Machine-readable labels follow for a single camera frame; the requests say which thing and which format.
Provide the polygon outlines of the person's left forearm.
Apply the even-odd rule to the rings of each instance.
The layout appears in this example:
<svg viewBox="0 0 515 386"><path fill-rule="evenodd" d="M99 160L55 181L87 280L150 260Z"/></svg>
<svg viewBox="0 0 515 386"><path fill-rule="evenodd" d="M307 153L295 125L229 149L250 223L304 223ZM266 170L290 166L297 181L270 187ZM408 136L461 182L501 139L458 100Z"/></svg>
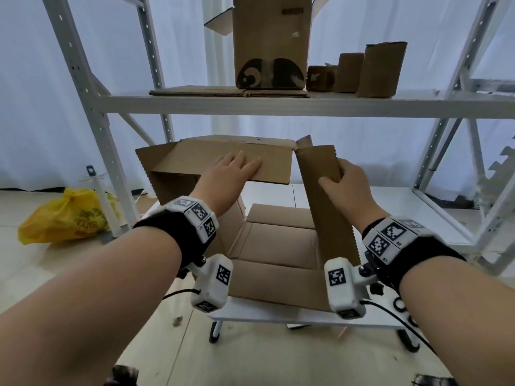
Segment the person's left forearm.
<svg viewBox="0 0 515 386"><path fill-rule="evenodd" d="M0 386L102 386L171 287L181 251L132 229L0 314Z"/></svg>

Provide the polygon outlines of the small brown cardboard box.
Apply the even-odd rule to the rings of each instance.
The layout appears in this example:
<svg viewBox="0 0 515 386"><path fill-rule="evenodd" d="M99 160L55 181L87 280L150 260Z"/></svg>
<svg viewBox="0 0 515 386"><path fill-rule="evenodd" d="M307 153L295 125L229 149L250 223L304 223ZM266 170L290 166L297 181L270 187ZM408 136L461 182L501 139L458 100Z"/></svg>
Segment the small brown cardboard box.
<svg viewBox="0 0 515 386"><path fill-rule="evenodd" d="M310 65L307 69L306 90L332 92L334 90L337 66Z"/></svg>

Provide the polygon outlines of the person's right forearm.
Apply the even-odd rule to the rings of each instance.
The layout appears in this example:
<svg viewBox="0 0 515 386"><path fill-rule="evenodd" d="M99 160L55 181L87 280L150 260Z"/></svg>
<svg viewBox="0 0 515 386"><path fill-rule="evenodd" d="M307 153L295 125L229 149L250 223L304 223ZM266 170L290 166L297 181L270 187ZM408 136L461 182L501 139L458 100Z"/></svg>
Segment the person's right forearm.
<svg viewBox="0 0 515 386"><path fill-rule="evenodd" d="M377 265L459 386L515 386L515 288L455 257Z"/></svg>

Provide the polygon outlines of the person's dark shoe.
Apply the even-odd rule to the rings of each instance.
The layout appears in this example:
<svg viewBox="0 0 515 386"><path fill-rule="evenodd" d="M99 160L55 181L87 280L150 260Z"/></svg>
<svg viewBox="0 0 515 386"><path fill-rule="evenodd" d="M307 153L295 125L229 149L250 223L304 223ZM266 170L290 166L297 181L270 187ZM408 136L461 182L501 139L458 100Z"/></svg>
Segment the person's dark shoe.
<svg viewBox="0 0 515 386"><path fill-rule="evenodd" d="M437 377L417 374L411 381L411 386L448 386L449 377Z"/></svg>
<svg viewBox="0 0 515 386"><path fill-rule="evenodd" d="M137 368L116 364L102 386L138 386Z"/></svg>

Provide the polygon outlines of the small white wheeled table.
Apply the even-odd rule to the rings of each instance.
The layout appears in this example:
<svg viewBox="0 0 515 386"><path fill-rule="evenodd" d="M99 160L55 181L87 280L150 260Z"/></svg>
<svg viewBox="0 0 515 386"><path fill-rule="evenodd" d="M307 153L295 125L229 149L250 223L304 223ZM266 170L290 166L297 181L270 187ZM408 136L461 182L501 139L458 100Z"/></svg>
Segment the small white wheeled table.
<svg viewBox="0 0 515 386"><path fill-rule="evenodd" d="M396 317L403 315L392 308L393 300L386 298L379 303L368 305L366 315L355 320L344 320L332 312L303 309L294 306L272 304L255 300L229 297L225 306L208 316L213 321L209 332L209 342L216 343L222 330L222 323L274 323L287 324L289 328L301 328L309 325L338 326L351 328L387 328L394 329L401 343L410 352L417 352L422 341L410 331L412 324L406 318L403 325Z"/></svg>

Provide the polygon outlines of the tall printed cardboard box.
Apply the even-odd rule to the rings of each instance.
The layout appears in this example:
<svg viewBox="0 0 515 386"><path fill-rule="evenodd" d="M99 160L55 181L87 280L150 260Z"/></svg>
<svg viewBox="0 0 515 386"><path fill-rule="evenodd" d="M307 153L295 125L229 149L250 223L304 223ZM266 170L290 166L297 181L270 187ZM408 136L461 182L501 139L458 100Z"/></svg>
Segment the tall printed cardboard box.
<svg viewBox="0 0 515 386"><path fill-rule="evenodd" d="M233 0L204 26L233 35L240 90L305 90L312 22L330 0Z"/></svg>

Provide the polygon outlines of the black wristband with marker blocks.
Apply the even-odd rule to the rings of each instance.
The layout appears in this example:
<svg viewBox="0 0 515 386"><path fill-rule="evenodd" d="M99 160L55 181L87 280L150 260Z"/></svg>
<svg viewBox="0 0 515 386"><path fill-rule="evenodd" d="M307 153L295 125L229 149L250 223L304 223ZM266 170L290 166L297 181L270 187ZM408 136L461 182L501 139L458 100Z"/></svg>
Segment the black wristband with marker blocks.
<svg viewBox="0 0 515 386"><path fill-rule="evenodd" d="M372 222L362 233L362 243L373 258L380 282L400 294L400 283L416 265L439 256L466 258L436 233L408 217L393 216Z"/></svg>
<svg viewBox="0 0 515 386"><path fill-rule="evenodd" d="M204 254L216 237L219 223L204 201L184 195L139 220L133 228L138 227L160 229L175 240L182 254L177 278L183 279L191 263L205 264Z"/></svg>

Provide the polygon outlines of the wide folded cardboard piece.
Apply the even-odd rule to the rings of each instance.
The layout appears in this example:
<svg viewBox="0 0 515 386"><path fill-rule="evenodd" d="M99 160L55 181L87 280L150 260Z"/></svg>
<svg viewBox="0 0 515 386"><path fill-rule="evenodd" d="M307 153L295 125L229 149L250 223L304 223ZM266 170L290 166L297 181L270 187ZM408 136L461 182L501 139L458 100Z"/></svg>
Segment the wide folded cardboard piece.
<svg viewBox="0 0 515 386"><path fill-rule="evenodd" d="M356 96L392 98L396 95L407 42L367 44Z"/></svg>

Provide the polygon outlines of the flat cardboard sheet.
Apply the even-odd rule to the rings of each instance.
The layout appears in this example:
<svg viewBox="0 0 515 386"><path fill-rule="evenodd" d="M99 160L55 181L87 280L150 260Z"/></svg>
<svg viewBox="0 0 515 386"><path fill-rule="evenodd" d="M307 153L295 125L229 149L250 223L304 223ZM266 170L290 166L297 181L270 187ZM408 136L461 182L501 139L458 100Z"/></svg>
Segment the flat cardboard sheet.
<svg viewBox="0 0 515 386"><path fill-rule="evenodd" d="M306 90L251 90L235 86L200 86L185 85L149 91L151 96L197 96L197 97L279 97L279 98L308 98Z"/></svg>

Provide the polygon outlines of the yellow plastic bag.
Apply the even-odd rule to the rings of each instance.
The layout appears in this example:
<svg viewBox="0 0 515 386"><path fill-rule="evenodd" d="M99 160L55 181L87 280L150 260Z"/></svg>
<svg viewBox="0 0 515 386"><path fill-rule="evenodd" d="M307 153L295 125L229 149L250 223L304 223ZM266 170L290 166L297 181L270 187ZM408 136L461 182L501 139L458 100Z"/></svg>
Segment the yellow plastic bag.
<svg viewBox="0 0 515 386"><path fill-rule="evenodd" d="M65 188L61 197L38 207L17 228L22 245L93 237L110 229L97 193L89 188Z"/></svg>

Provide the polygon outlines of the white curtain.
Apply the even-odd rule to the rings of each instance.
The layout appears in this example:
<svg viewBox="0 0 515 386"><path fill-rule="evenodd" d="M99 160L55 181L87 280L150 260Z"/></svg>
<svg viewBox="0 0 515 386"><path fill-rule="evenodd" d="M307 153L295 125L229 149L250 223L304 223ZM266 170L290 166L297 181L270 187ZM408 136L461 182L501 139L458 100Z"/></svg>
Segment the white curtain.
<svg viewBox="0 0 515 386"><path fill-rule="evenodd" d="M89 64L115 94L152 89L137 9L68 0ZM204 29L231 0L149 0L165 86L232 85L232 36ZM401 90L443 90L481 0L330 0L312 25L309 63L336 63L366 44L408 42ZM209 134L310 134L361 165L376 186L415 181L433 119L172 116L177 139ZM0 188L76 187L105 172L42 0L0 0Z"/></svg>

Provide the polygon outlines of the narrow folded cardboard piece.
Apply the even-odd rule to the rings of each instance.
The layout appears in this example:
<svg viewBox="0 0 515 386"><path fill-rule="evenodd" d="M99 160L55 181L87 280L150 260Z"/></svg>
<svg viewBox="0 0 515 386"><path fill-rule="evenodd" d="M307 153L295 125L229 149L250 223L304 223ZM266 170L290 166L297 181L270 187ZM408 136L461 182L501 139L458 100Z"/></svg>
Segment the narrow folded cardboard piece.
<svg viewBox="0 0 515 386"><path fill-rule="evenodd" d="M341 53L335 71L333 92L355 94L359 88L364 61L363 52Z"/></svg>

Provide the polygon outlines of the white metal shelf rack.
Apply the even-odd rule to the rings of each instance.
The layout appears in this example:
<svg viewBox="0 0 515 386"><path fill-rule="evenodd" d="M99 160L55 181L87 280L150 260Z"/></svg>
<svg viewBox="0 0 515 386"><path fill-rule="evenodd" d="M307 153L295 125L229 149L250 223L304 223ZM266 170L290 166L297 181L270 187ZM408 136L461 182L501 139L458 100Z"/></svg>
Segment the white metal shelf rack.
<svg viewBox="0 0 515 386"><path fill-rule="evenodd" d="M108 114L119 114L148 145L154 141L132 114L160 115L167 142L175 140L170 115L438 118L424 150L413 192L460 233L460 223L430 201L422 190L429 183L429 172L437 168L453 139L453 133L445 141L442 139L447 124L455 119L454 129L457 129L459 119L515 120L515 88L513 96L502 96L499 90L501 85L515 82L468 79L466 71L465 56L475 57L473 50L483 41L499 0L482 0L453 78L454 89L400 90L390 99L327 92L310 94L308 98L155 97L145 93L113 96L91 71L68 0L42 2L129 227L139 219L139 214L112 138Z"/></svg>

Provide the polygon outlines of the person's right hand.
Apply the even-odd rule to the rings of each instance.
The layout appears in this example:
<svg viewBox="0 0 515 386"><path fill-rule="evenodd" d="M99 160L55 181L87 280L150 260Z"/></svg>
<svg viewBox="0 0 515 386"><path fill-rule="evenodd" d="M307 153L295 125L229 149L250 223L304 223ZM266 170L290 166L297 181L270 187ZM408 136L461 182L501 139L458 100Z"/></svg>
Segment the person's right hand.
<svg viewBox="0 0 515 386"><path fill-rule="evenodd" d="M341 214L360 233L371 223L389 216L372 196L369 181L364 170L345 159L339 158L341 182L344 184L344 196L330 199Z"/></svg>

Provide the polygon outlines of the person's left hand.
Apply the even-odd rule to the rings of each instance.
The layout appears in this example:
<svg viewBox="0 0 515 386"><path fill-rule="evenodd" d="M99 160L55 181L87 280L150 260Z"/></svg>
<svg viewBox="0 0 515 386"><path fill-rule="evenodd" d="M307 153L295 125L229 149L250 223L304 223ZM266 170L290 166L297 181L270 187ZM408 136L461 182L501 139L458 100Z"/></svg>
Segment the person's left hand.
<svg viewBox="0 0 515 386"><path fill-rule="evenodd" d="M190 196L205 202L216 217L219 218L238 200L248 180L216 178L213 173L213 166L216 161L203 172Z"/></svg>

